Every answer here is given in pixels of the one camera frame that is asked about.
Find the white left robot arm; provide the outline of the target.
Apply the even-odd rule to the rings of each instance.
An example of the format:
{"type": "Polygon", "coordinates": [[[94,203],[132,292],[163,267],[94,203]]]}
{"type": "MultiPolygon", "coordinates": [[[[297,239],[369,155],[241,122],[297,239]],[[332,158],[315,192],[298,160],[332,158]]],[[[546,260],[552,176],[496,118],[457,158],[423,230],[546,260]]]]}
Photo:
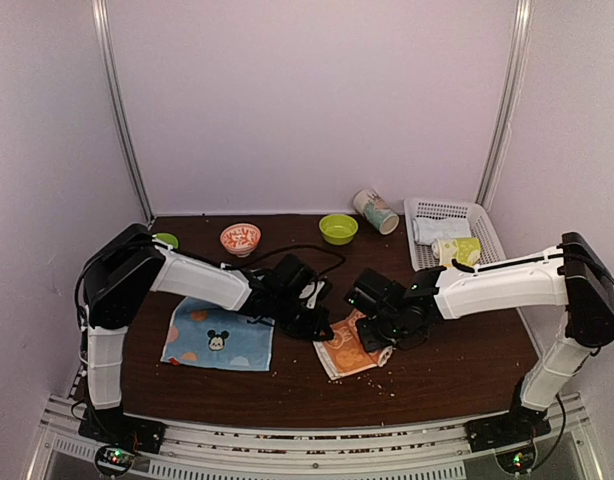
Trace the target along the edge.
{"type": "Polygon", "coordinates": [[[124,442],[131,424],[123,403],[126,337],[151,298],[191,298],[252,319],[269,320],[285,335],[304,341],[333,337],[322,299],[330,283],[297,249],[257,260],[219,262],[176,249],[140,223],[126,226],[83,265],[75,303],[85,331],[88,399],[96,409],[93,429],[110,444],[124,442]]]}

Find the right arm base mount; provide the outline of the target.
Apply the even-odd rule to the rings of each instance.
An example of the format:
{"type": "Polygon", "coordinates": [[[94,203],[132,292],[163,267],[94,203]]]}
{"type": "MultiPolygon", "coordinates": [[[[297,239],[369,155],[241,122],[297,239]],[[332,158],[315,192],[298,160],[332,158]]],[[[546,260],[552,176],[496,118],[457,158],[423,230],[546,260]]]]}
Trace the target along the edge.
{"type": "Polygon", "coordinates": [[[464,427],[473,453],[529,442],[551,432],[546,410],[521,404],[520,385],[514,390],[506,413],[468,421],[464,427]]]}

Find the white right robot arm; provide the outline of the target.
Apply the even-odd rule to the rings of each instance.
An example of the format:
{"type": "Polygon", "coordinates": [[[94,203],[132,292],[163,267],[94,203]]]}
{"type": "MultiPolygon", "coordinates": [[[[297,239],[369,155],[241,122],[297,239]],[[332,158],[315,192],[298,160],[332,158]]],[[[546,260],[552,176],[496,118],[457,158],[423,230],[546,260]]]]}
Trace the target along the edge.
{"type": "Polygon", "coordinates": [[[357,329],[368,352],[403,347],[442,322],[477,314],[556,314],[552,344],[520,379],[515,404],[500,419],[500,433],[513,442],[537,426],[538,415],[586,360],[614,341],[614,277],[577,232],[526,256],[420,269],[408,286],[367,268],[345,300],[363,315],[357,329]]]}

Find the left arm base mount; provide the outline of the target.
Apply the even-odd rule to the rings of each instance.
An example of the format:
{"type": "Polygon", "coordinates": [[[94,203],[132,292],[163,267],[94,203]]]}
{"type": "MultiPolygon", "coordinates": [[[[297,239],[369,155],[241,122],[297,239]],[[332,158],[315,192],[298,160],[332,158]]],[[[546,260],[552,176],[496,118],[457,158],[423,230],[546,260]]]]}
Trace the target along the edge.
{"type": "Polygon", "coordinates": [[[87,405],[80,421],[80,436],[100,443],[119,446],[129,452],[158,454],[166,426],[164,423],[129,416],[123,407],[96,409],[87,405]]]}

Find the orange bunny towel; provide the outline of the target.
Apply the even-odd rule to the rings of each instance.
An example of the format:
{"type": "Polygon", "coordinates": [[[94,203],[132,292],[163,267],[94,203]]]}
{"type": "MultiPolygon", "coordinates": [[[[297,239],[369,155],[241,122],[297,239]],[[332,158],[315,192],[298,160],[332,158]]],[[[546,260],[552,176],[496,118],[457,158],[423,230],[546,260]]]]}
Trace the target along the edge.
{"type": "Polygon", "coordinates": [[[383,367],[393,355],[393,347],[388,346],[367,353],[360,341],[356,323],[364,315],[353,309],[343,320],[334,323],[332,340],[314,342],[314,349],[320,363],[331,381],[359,374],[376,367],[383,367]]]}

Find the white perforated plastic basket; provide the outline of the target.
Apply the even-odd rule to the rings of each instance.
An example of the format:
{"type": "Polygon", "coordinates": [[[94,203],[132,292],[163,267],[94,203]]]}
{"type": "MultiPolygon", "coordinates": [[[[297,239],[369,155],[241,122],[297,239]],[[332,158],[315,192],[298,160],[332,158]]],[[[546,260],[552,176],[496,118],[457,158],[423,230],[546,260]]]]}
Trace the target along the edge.
{"type": "Polygon", "coordinates": [[[413,220],[425,217],[434,220],[460,218],[469,222],[470,232],[481,244],[481,264],[489,264],[506,259],[498,235],[487,212],[478,204],[458,200],[438,200],[423,197],[408,197],[403,200],[404,219],[412,267],[420,270],[438,264],[430,246],[414,241],[413,220]]]}

